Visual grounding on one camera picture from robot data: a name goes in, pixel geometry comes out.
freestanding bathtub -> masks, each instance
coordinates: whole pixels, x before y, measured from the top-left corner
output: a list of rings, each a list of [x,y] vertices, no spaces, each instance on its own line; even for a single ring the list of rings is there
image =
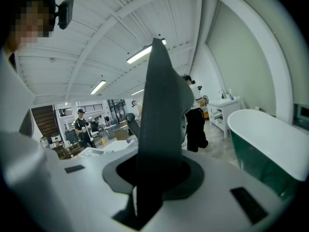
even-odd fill
[[[283,199],[294,196],[309,171],[309,136],[261,111],[244,109],[227,119],[239,167]]]

railing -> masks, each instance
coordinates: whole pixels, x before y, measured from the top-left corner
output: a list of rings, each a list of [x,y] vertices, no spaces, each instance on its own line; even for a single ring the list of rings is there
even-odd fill
[[[97,111],[97,110],[103,110],[103,105],[102,104],[94,104],[94,105],[87,105],[87,106],[78,106],[76,107],[78,109],[82,109],[85,113]],[[58,109],[58,116],[59,117],[65,117],[65,116],[70,116],[72,115],[72,108],[63,108],[63,109]]]
[[[87,106],[78,106],[78,109],[83,109],[83,111],[85,113],[87,112],[93,112],[95,110],[102,110],[103,109],[103,105],[102,104],[94,104],[94,105],[87,105]]]

green bathtub exterior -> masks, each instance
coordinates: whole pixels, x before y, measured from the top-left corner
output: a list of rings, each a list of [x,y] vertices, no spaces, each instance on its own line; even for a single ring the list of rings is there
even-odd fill
[[[231,130],[232,141],[241,169],[257,178],[284,200],[293,197],[302,183],[290,176],[257,148]]]

curved white arch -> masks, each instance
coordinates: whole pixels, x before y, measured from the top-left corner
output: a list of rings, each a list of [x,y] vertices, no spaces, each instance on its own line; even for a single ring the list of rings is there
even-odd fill
[[[284,54],[272,31],[261,16],[244,0],[220,0],[233,10],[257,39],[268,62],[276,96],[276,118],[292,124],[293,93]]]
[[[133,11],[137,10],[138,8],[144,6],[145,4],[148,4],[154,0],[134,0],[128,5],[124,6],[122,9],[117,11],[115,15],[123,19],[128,14],[132,13]],[[116,20],[114,17],[110,17],[98,30],[97,32],[90,38],[87,45],[83,49],[82,53],[78,57],[78,60],[73,68],[72,74],[70,76],[70,80],[67,87],[67,94],[65,100],[68,99],[69,92],[72,88],[72,85],[75,81],[75,78],[78,74],[78,71],[80,70],[83,62],[86,60],[88,54],[91,52],[91,50],[96,46],[96,44],[101,40],[101,38],[106,34],[106,32],[111,29],[118,20]]]

white t-shirt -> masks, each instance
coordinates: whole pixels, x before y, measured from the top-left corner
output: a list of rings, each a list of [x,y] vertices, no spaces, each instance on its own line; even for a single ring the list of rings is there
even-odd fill
[[[193,84],[189,85],[189,87],[191,88],[193,96],[194,96],[194,102],[193,102],[193,105],[191,107],[191,110],[196,109],[196,108],[200,108],[200,105],[197,102],[197,100],[201,99],[202,96],[200,95],[198,88],[196,86],[194,86]]]

